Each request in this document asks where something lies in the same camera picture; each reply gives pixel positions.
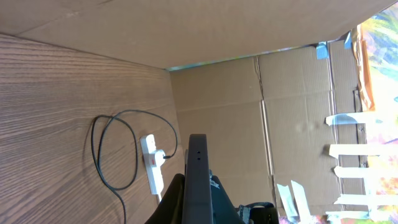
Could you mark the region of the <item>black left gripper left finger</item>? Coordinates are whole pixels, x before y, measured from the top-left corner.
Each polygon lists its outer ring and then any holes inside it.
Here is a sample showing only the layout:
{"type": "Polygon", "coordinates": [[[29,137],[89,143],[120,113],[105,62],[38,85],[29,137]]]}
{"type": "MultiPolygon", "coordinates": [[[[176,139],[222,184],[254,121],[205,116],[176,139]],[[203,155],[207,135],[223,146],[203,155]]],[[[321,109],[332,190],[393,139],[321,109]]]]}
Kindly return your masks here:
{"type": "Polygon", "coordinates": [[[181,224],[185,176],[175,174],[163,199],[145,224],[181,224]]]}

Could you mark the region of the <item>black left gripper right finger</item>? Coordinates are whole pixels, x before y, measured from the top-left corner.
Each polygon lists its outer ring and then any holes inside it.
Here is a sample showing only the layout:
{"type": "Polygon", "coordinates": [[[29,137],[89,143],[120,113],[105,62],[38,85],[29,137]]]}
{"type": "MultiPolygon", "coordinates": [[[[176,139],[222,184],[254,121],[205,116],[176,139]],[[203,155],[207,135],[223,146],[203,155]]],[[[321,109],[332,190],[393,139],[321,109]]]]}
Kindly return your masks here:
{"type": "Polygon", "coordinates": [[[213,222],[215,224],[243,223],[217,176],[213,175],[211,177],[210,187],[213,207],[213,222]]]}

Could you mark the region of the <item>blue Samsung smartphone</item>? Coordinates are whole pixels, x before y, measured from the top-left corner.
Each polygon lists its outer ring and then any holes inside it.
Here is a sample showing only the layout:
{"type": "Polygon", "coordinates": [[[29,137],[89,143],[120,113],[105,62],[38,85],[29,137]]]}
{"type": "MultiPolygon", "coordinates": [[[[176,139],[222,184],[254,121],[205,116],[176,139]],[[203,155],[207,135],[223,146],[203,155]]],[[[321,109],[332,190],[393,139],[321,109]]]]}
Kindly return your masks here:
{"type": "Polygon", "coordinates": [[[213,223],[210,169],[205,134],[191,134],[185,159],[182,224],[213,223]]]}

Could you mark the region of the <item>white power strip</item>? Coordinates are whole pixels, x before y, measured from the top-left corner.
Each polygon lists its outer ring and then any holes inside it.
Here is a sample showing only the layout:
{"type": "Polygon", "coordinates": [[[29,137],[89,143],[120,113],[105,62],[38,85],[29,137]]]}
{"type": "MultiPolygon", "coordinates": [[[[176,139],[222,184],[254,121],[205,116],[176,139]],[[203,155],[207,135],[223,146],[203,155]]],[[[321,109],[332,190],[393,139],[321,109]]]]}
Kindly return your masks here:
{"type": "Polygon", "coordinates": [[[154,150],[159,150],[155,144],[155,137],[153,134],[145,135],[140,138],[140,143],[151,194],[161,195],[164,188],[161,167],[151,167],[149,162],[149,154],[154,150]]]}

